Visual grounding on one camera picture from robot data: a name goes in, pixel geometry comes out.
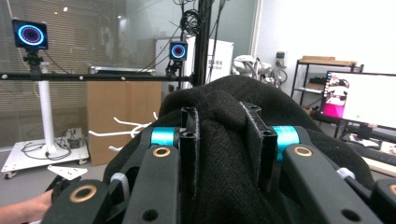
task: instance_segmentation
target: black knit fabric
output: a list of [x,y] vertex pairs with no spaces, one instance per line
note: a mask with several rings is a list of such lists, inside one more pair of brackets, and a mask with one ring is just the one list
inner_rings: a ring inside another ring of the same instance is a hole
[[[195,106],[200,120],[200,173],[197,197],[183,223],[282,223],[284,218],[269,197],[255,186],[246,151],[247,118],[239,102],[262,108],[267,126],[307,129],[312,143],[339,166],[355,173],[367,188],[374,184],[362,158],[341,141],[324,134],[316,123],[282,91],[249,77],[230,76],[208,85],[168,95],[152,126],[179,127],[180,108]],[[140,135],[107,166],[104,181],[132,155]]]

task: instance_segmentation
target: cardboard box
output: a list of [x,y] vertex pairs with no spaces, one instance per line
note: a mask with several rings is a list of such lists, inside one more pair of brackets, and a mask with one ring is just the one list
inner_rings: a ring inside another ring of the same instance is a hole
[[[161,105],[161,82],[87,82],[88,130],[96,133],[129,132],[135,126],[117,123],[114,118],[134,123],[155,120]],[[108,149],[124,147],[129,134],[98,137],[89,133],[89,151],[93,165],[109,163],[117,152]]]

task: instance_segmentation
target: white wall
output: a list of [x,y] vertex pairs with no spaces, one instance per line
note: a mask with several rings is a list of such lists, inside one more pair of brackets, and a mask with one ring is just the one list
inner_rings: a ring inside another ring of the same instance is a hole
[[289,53],[290,94],[296,61],[303,55],[363,63],[364,72],[396,74],[396,1],[263,0],[257,56],[275,65]]

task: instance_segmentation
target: screw hole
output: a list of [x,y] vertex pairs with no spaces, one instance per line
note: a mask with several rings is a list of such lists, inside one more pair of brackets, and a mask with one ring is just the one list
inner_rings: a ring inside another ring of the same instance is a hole
[[158,212],[156,210],[153,210],[153,209],[147,210],[143,214],[143,219],[145,221],[154,221],[155,219],[157,219],[157,217],[158,217]]
[[359,222],[361,221],[361,218],[359,217],[358,214],[356,214],[354,211],[351,211],[349,209],[344,209],[341,211],[341,213],[346,217],[347,219],[354,221],[354,222]]

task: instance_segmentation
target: black metal pole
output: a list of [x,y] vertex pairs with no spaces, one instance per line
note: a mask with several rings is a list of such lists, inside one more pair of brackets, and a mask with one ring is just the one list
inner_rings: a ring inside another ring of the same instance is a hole
[[200,31],[195,38],[194,74],[192,85],[202,86],[206,81],[207,51],[210,36],[210,18],[212,14],[212,0],[200,0],[198,13],[202,17]]
[[150,75],[119,75],[119,74],[41,74],[32,77],[31,74],[2,73],[0,81],[26,80],[26,81],[190,81],[189,77],[163,77]]

